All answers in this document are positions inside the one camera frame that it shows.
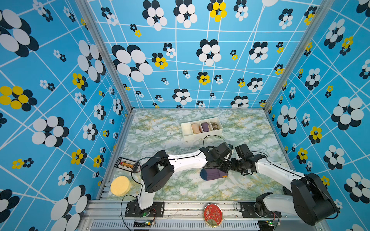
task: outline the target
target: black mounting plate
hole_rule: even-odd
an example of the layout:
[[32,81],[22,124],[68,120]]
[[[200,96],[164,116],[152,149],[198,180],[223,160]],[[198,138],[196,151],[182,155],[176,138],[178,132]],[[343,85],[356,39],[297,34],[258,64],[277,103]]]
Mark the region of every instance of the black mounting plate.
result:
[[156,211],[155,217],[163,217],[164,212],[164,202],[153,202],[152,206],[141,210],[140,207],[137,205],[136,201],[130,201],[127,203],[125,217],[143,217],[142,214],[145,211],[149,211],[151,208],[154,208]]
[[[256,214],[256,208],[255,208],[256,203],[255,202],[240,202],[239,204],[240,204],[240,209],[242,210],[243,218],[260,218],[260,216]],[[274,213],[276,214],[275,215],[276,218],[281,217],[280,212],[274,212]],[[274,213],[270,212],[270,214],[268,214],[266,218],[274,218]]]

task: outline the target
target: cable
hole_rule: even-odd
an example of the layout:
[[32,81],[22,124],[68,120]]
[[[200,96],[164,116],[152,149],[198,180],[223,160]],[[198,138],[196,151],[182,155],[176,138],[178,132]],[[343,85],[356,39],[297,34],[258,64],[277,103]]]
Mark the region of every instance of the cable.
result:
[[279,221],[280,221],[280,217],[279,217],[279,219],[277,220],[277,223],[276,223],[275,228],[274,228],[274,230],[273,230],[273,231],[275,231],[276,227],[277,227],[277,226],[278,226],[278,224],[279,224]]
[[157,214],[157,211],[154,208],[151,208],[151,209],[153,209],[154,212],[155,212],[155,214],[153,214],[154,218],[152,220],[152,225],[154,225],[155,224],[155,221],[154,221],[155,220],[155,215]]
[[[165,158],[165,157],[157,157],[157,156],[147,156],[147,157],[143,157],[141,159],[139,159],[138,161],[136,161],[136,163],[138,163],[140,160],[142,159],[145,159],[145,158],[159,158],[159,159],[167,159],[167,160],[171,160],[171,159],[168,159],[168,158]],[[140,184],[141,186],[143,186],[141,183],[137,182],[135,179],[134,179],[134,176],[132,175],[133,171],[131,171],[131,178],[133,181],[135,181],[136,183]]]
[[218,135],[207,135],[206,137],[204,137],[202,147],[204,147],[204,140],[205,140],[208,136],[218,136]]
[[326,218],[326,219],[328,219],[328,220],[330,220],[330,219],[335,219],[335,218],[337,218],[337,217],[338,217],[338,215],[339,215],[339,212],[338,212],[338,210],[337,210],[337,215],[336,215],[335,217],[330,217],[330,218]]
[[126,225],[125,221],[123,220],[123,216],[122,216],[122,202],[123,202],[123,199],[124,199],[125,197],[127,197],[127,196],[132,196],[133,198],[136,198],[136,197],[134,197],[133,195],[129,195],[129,194],[125,195],[125,196],[122,198],[122,201],[121,201],[121,207],[120,207],[120,210],[121,210],[121,218],[122,218],[122,221],[123,221],[123,223],[125,224],[126,228],[127,228],[129,231],[132,231],[132,230],[131,230],[131,229],[129,229],[129,227]]
[[[247,152],[246,154],[248,154],[248,153],[252,153],[252,152],[259,152],[259,151],[250,151],[250,152]],[[263,152],[259,152],[259,153],[262,153],[262,154],[264,154],[265,156],[269,157],[266,153],[263,153]]]
[[274,212],[272,212],[273,214],[274,214],[274,219],[271,221],[271,222],[273,222],[274,220],[275,220],[275,217],[276,217],[276,214],[274,213]]
[[235,204],[235,208],[236,208],[236,210],[238,211],[238,212],[242,212],[242,210],[238,210],[238,203],[240,203],[240,202],[237,202],[236,204]]

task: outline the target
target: marble tabletop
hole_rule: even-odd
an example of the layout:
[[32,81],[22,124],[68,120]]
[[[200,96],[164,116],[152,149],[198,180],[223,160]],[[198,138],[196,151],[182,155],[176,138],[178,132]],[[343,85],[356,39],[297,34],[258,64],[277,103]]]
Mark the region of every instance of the marble tabletop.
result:
[[[267,153],[272,161],[287,162],[265,113],[258,109],[136,110],[121,156],[138,160],[160,150],[167,154],[196,151],[202,147],[203,139],[185,142],[180,124],[212,117],[219,118],[223,126],[221,137],[227,143],[234,147],[246,143],[251,151]],[[222,142],[211,136],[206,138],[205,146],[218,146]],[[235,150],[232,157],[237,158]],[[242,176],[230,170],[227,178],[205,181],[200,171],[191,169],[173,174],[156,192],[154,200],[255,200],[265,192],[283,194],[281,184],[259,173]],[[127,176],[131,181],[128,194],[138,195],[141,185],[131,179],[128,171],[115,169],[114,178],[118,176]],[[134,174],[134,178],[140,182],[140,173]],[[121,200],[122,197],[109,193],[107,199]]]

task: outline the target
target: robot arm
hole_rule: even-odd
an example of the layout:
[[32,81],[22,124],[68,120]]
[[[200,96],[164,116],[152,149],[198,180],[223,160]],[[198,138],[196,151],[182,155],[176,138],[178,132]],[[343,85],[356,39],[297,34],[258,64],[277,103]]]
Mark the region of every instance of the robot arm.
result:
[[276,165],[264,155],[253,155],[246,144],[235,149],[241,159],[232,158],[231,170],[242,175],[253,172],[264,174],[290,191],[287,196],[265,193],[257,197],[256,213],[261,217],[269,211],[279,211],[297,215],[305,223],[315,225],[337,211],[333,199],[316,174],[305,175]]
[[280,211],[297,215],[307,224],[315,225],[336,212],[334,201],[319,176],[313,173],[304,175],[275,165],[264,155],[253,155],[246,144],[235,148],[240,159],[232,158],[231,161],[227,158],[232,153],[231,145],[222,143],[218,147],[209,148],[203,147],[196,152],[181,155],[167,155],[164,150],[156,153],[141,168],[142,188],[137,200],[138,207],[142,211],[148,209],[153,204],[155,192],[175,172],[192,168],[217,168],[225,173],[231,169],[242,175],[253,172],[264,174],[291,192],[290,196],[265,193],[257,197],[256,213],[261,217],[270,211]]
[[157,152],[141,167],[141,190],[138,205],[141,210],[153,204],[155,192],[161,189],[172,174],[193,168],[218,168],[227,173],[231,167],[230,157],[233,146],[222,143],[217,147],[202,147],[192,153],[167,155],[164,150]]

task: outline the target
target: yellow sponge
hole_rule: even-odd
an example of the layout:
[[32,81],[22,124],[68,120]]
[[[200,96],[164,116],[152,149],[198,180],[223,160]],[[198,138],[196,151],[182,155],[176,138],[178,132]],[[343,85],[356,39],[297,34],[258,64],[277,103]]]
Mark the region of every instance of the yellow sponge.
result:
[[130,188],[131,182],[125,176],[117,177],[111,184],[111,192],[118,197],[127,194]]

